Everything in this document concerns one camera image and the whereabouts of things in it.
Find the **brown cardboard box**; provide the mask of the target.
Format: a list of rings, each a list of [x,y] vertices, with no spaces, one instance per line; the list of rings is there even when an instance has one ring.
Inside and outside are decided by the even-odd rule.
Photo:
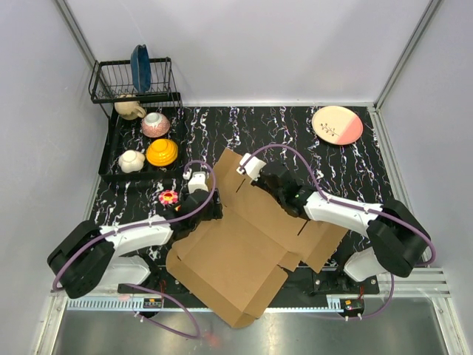
[[[166,257],[167,272],[232,328],[261,317],[300,262],[321,271],[347,233],[291,217],[237,173],[241,159],[225,149],[214,166],[222,218],[201,222]]]

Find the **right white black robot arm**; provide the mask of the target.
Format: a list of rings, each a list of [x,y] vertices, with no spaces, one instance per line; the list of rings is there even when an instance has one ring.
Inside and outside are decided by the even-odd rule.
[[[432,247],[430,236],[399,200],[359,203],[298,184],[281,163],[267,163],[251,175],[253,185],[269,193],[292,217],[332,223],[354,231],[370,246],[352,254],[336,278],[338,289],[352,293],[381,273],[408,277]]]

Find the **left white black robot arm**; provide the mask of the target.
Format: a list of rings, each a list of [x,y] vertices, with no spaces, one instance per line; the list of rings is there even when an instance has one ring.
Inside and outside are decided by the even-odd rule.
[[[137,251],[172,245],[188,237],[201,222],[220,218],[219,192],[198,189],[175,207],[146,220],[120,226],[98,226],[85,220],[47,258],[55,274],[52,289],[65,291],[71,299],[102,287],[123,292],[136,285],[142,292],[153,292],[160,275]]]

